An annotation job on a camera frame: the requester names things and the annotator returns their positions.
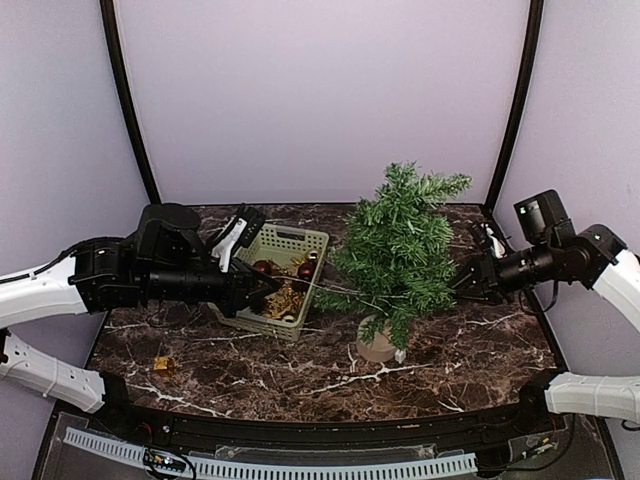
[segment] plastic basket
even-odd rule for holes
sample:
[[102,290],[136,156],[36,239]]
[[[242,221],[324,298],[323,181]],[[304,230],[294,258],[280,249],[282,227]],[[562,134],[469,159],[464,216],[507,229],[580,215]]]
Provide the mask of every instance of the plastic basket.
[[272,260],[278,265],[285,266],[290,265],[293,258],[301,257],[309,250],[317,250],[319,253],[318,265],[302,303],[302,309],[295,321],[285,322],[284,320],[256,315],[248,308],[239,311],[236,314],[236,318],[226,318],[214,305],[211,305],[220,323],[291,342],[298,341],[311,306],[314,285],[320,279],[328,244],[329,235],[323,232],[270,224],[263,225],[251,246],[246,249],[241,248],[236,253],[236,257],[244,260],[249,265],[253,265],[258,260]]

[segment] small gold object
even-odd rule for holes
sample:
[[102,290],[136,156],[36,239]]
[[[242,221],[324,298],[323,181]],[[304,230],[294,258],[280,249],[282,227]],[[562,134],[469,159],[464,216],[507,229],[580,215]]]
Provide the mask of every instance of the small gold object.
[[171,357],[156,357],[153,361],[153,371],[164,378],[173,377],[176,373],[176,361]]
[[320,252],[318,252],[317,250],[309,250],[304,254],[304,258],[307,260],[307,262],[316,263],[320,258]]

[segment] dark brown marble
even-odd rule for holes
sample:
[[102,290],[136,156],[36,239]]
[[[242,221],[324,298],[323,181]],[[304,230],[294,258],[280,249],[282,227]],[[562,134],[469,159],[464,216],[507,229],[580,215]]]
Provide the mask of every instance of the dark brown marble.
[[[320,230],[333,246],[344,237],[353,206],[261,207],[271,223]],[[203,233],[235,207],[202,207]],[[444,208],[462,262],[474,253],[466,231],[482,220],[474,206]],[[340,283],[331,265],[323,282]],[[517,304],[461,303],[416,320],[403,365],[359,358],[361,318],[310,312],[300,340],[289,344],[220,325],[206,305],[152,305],[116,310],[98,339],[93,369],[122,375],[134,402],[170,411],[247,420],[374,421],[479,410],[517,402],[518,389],[553,356],[537,320]],[[174,357],[172,378],[153,373],[156,356]]]

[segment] red christmas ornament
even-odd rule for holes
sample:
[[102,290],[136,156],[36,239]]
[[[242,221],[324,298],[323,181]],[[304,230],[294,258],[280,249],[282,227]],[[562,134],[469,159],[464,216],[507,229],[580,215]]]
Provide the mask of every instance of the red christmas ornament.
[[298,278],[305,282],[310,282],[313,279],[313,273],[316,271],[316,264],[311,262],[305,262],[298,267]]

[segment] white plastic strip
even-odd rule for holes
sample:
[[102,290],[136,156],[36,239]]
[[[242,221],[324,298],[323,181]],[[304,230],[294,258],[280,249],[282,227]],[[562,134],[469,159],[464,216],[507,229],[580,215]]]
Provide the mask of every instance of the white plastic strip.
[[[110,460],[144,468],[144,447],[67,428],[64,443]],[[189,456],[196,468],[198,479],[203,480],[420,480],[447,478],[475,473],[476,456],[473,453],[415,462],[383,465],[338,467],[290,467],[235,463]],[[188,467],[181,478],[191,478]]]

